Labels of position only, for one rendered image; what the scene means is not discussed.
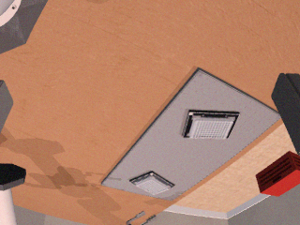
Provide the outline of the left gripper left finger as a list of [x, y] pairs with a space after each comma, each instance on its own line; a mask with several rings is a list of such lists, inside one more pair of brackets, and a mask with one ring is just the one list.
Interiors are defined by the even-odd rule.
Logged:
[[14, 100], [8, 92], [7, 84], [4, 80], [0, 80], [0, 132], [8, 119], [8, 113], [10, 113], [12, 105], [14, 105]]

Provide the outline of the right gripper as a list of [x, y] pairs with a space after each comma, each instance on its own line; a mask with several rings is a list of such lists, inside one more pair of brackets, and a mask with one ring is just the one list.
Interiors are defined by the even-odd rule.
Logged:
[[[141, 218], [141, 217], [143, 217], [143, 215], [145, 215], [145, 211], [142, 211], [140, 214], [135, 215], [135, 217], [133, 217], [130, 220], [128, 220], [127, 221], [127, 225], [131, 225], [130, 224], [131, 221], [136, 220], [136, 218]], [[147, 218], [145, 224], [143, 224], [143, 225], [149, 225], [150, 222], [153, 222], [153, 221], [157, 220], [157, 218], [158, 218], [157, 215], [153, 215], [152, 217]]]

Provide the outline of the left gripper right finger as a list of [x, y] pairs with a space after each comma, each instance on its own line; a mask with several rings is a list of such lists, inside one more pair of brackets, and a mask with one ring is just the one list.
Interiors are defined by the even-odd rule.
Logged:
[[281, 72], [277, 76], [271, 98], [289, 132], [297, 155], [300, 155], [300, 75]]

